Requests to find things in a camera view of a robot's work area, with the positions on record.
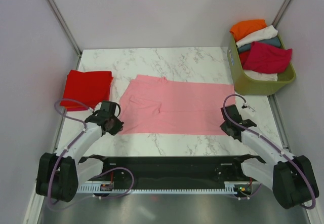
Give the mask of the pink t-shirt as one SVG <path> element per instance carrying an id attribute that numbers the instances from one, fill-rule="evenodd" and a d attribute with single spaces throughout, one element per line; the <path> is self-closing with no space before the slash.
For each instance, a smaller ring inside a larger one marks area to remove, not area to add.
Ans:
<path id="1" fill-rule="evenodd" d="M 233 93 L 232 85 L 138 75 L 119 101 L 122 134 L 223 135 L 221 108 Z"/>

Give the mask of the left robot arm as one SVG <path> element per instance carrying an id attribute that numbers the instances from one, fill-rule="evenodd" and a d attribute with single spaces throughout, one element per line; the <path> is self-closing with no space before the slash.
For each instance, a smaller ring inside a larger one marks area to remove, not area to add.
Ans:
<path id="1" fill-rule="evenodd" d="M 86 158 L 86 151 L 103 135 L 115 136 L 123 129 L 119 120 L 121 107 L 116 102 L 102 101 L 98 110 L 85 119 L 80 133 L 54 153 L 44 153 L 38 164 L 35 192 L 57 201 L 70 202 L 78 187 L 96 176 L 106 180 L 111 175 L 109 165 L 97 158 Z"/>

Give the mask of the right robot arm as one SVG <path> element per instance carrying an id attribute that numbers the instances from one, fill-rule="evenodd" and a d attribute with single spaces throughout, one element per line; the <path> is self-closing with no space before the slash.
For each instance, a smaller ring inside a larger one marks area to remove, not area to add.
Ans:
<path id="1" fill-rule="evenodd" d="M 244 120 L 236 105 L 221 108 L 224 122 L 220 128 L 257 153 L 256 157 L 239 157 L 232 167 L 233 177 L 244 180 L 250 177 L 272 190 L 281 207 L 290 209 L 311 201 L 316 204 L 319 190 L 310 160 L 295 156 L 272 143 L 257 124 Z"/>

